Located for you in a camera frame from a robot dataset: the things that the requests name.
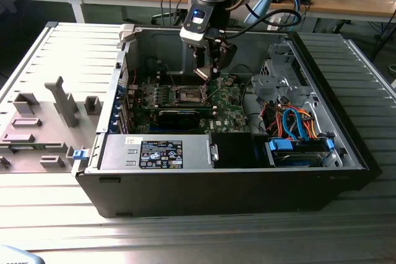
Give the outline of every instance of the blue clip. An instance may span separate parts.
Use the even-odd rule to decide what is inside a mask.
[[[73,153],[73,160],[87,160],[89,158],[88,156],[89,150],[76,150]]]
[[[326,144],[330,151],[334,150],[334,143],[331,139],[326,140]]]
[[[270,150],[292,151],[293,144],[288,139],[275,138],[270,141]]]

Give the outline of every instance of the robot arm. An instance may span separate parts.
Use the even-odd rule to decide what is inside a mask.
[[[194,72],[204,80],[215,79],[230,65],[236,46],[225,41],[225,28],[233,9],[246,0],[192,0],[181,39],[193,50]],[[209,63],[205,63],[205,52]]]

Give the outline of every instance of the power supply label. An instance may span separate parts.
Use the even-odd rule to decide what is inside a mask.
[[[183,142],[181,140],[142,141],[139,167],[142,169],[183,168]]]

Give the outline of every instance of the green circuit board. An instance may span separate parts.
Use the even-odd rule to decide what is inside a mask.
[[[240,87],[232,77],[219,77],[204,85],[162,85],[148,78],[133,96],[132,133],[249,132],[240,105]],[[180,131],[162,129],[159,113],[174,110],[199,114],[199,125]]]

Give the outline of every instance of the motherboard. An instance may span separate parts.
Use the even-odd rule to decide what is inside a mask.
[[[202,83],[158,74],[130,85],[128,102],[131,133],[249,132],[240,82],[233,76]]]

